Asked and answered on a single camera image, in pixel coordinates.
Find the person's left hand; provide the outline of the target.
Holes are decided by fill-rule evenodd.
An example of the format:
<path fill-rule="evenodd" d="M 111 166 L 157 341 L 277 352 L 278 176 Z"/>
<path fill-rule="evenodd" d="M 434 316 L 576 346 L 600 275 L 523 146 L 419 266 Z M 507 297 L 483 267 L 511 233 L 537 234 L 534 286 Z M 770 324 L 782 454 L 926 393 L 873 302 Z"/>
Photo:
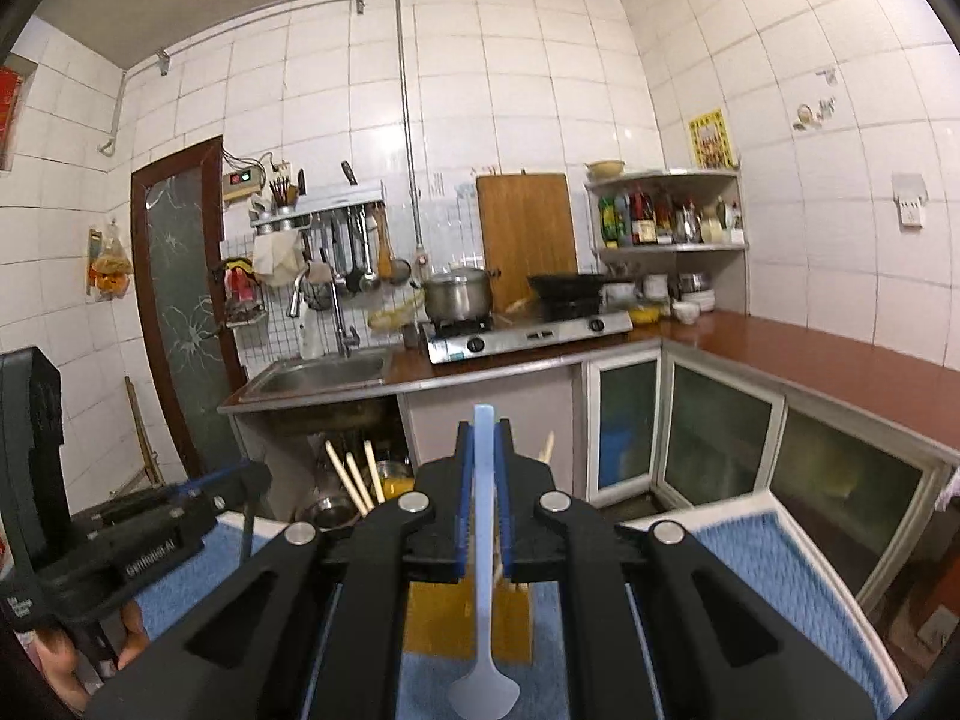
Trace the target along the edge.
<path fill-rule="evenodd" d="M 119 670 L 127 668 L 149 645 L 142 608 L 137 601 L 130 600 L 122 606 L 121 621 L 125 639 L 117 655 Z M 60 629 L 36 629 L 32 633 L 32 650 L 49 688 L 75 717 L 83 715 L 91 700 L 86 680 L 93 674 L 93 667 L 76 647 L 75 640 Z"/>

